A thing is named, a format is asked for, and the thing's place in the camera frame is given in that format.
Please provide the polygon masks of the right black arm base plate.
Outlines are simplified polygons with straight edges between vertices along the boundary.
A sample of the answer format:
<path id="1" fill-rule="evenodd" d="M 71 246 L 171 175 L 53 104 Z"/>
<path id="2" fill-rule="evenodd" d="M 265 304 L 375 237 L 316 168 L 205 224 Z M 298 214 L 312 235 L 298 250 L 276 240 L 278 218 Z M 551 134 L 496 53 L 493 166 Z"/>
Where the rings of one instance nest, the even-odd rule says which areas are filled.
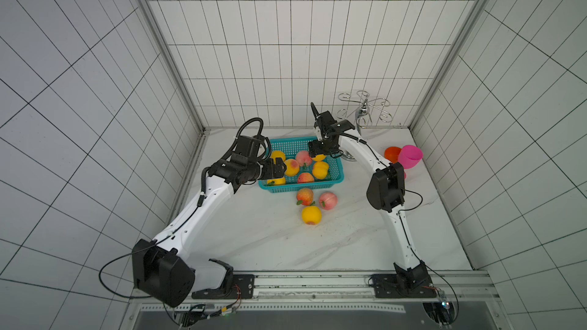
<path id="1" fill-rule="evenodd" d="M 437 292 L 425 286 L 420 286 L 412 290 L 400 288 L 396 274 L 373 274 L 368 278 L 367 284 L 374 290 L 377 299 L 437 298 Z"/>

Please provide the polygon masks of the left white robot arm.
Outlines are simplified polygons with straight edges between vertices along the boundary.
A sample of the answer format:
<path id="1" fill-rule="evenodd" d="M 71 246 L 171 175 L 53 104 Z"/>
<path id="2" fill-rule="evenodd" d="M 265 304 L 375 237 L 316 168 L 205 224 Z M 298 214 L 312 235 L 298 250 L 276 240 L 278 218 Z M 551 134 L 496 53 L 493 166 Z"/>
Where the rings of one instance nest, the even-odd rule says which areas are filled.
<path id="1" fill-rule="evenodd" d="M 286 166 L 271 158 L 271 142 L 260 117 L 247 120 L 228 151 L 201 174 L 200 193 L 151 241 L 132 249 L 134 287 L 176 307 L 194 292 L 232 293 L 233 267 L 197 253 L 200 234 L 214 213 L 243 185 L 284 176 Z"/>

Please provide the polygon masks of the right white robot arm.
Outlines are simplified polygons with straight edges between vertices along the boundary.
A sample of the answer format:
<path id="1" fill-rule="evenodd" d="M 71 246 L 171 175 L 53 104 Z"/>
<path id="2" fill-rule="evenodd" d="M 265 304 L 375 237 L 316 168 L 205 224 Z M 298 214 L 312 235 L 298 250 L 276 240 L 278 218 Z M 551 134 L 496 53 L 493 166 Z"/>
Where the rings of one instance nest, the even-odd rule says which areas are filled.
<path id="1" fill-rule="evenodd" d="M 404 168 L 376 152 L 347 121 L 336 121 L 331 112 L 319 112 L 311 103 L 316 140 L 309 143 L 312 157 L 318 154 L 341 157 L 346 152 L 370 175 L 366 198 L 382 214 L 392 244 L 394 279 L 374 279 L 372 283 L 395 290 L 400 296 L 416 296 L 431 283 L 426 264 L 417 256 L 414 240 L 406 222 Z"/>

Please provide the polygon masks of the orange-pink peach bottom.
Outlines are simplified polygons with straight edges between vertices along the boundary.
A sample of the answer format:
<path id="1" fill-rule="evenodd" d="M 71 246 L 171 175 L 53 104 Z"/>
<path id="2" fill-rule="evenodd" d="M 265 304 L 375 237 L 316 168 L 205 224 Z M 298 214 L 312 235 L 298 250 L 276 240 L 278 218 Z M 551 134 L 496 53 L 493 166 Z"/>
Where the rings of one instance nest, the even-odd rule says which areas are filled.
<path id="1" fill-rule="evenodd" d="M 296 175 L 299 174 L 300 165 L 295 159 L 287 159 L 285 161 L 285 165 L 286 171 L 284 174 L 286 177 L 296 177 Z"/>

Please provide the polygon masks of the yellow peach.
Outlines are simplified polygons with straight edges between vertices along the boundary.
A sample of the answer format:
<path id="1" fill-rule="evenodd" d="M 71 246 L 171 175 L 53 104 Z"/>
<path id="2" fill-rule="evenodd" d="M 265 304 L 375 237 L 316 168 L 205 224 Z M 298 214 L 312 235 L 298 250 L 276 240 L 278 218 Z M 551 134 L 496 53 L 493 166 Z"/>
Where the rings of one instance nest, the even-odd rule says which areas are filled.
<path id="1" fill-rule="evenodd" d="M 277 163 L 278 160 L 282 160 L 282 161 L 286 161 L 287 158 L 285 156 L 285 153 L 282 151 L 272 151 L 271 153 L 271 159 Z"/>
<path id="2" fill-rule="evenodd" d="M 315 162 L 320 162 L 323 161 L 326 158 L 326 156 L 324 154 L 318 154 L 316 155 L 316 157 L 313 157 L 312 160 Z"/>
<path id="3" fill-rule="evenodd" d="M 314 177 L 311 173 L 301 173 L 297 179 L 298 183 L 313 183 L 314 181 Z"/>
<path id="4" fill-rule="evenodd" d="M 302 221 L 307 225 L 318 225 L 322 220 L 322 212 L 316 206 L 307 206 L 301 211 Z"/>
<path id="5" fill-rule="evenodd" d="M 330 166 L 324 161 L 313 164 L 312 175 L 316 180 L 325 180 L 328 176 Z"/>
<path id="6" fill-rule="evenodd" d="M 287 183 L 287 180 L 284 177 L 277 178 L 277 179 L 270 179 L 266 181 L 267 186 L 282 186 Z"/>

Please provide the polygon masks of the pink peach top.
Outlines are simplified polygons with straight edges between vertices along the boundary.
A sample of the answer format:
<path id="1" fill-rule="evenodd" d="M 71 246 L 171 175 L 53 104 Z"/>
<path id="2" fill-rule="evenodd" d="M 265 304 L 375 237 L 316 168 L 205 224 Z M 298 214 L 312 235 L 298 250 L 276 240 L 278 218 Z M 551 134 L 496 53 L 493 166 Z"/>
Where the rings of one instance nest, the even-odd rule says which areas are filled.
<path id="1" fill-rule="evenodd" d="M 324 192 L 319 197 L 319 207 L 321 209 L 330 211 L 338 204 L 338 197 L 333 192 Z"/>

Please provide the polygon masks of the pink peach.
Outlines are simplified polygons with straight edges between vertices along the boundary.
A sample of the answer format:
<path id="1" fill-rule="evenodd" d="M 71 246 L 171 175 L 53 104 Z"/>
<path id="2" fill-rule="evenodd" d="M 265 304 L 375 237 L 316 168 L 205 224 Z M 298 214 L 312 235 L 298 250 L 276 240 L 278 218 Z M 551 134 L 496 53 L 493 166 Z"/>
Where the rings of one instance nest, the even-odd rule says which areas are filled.
<path id="1" fill-rule="evenodd" d="M 300 167 L 310 167 L 313 163 L 309 151 L 299 151 L 296 154 L 295 160 L 299 163 Z"/>
<path id="2" fill-rule="evenodd" d="M 338 204 L 338 197 L 333 192 L 324 192 L 319 197 L 319 207 L 321 209 L 330 211 Z"/>

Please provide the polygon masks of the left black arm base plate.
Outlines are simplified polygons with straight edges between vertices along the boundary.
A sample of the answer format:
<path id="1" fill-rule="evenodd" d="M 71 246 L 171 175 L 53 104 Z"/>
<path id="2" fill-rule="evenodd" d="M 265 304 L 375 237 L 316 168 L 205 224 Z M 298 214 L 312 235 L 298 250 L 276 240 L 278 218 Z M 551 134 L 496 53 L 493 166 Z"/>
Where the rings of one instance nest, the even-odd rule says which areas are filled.
<path id="1" fill-rule="evenodd" d="M 192 299 L 252 299 L 255 289 L 255 275 L 233 274 L 224 279 L 219 288 L 192 292 Z"/>

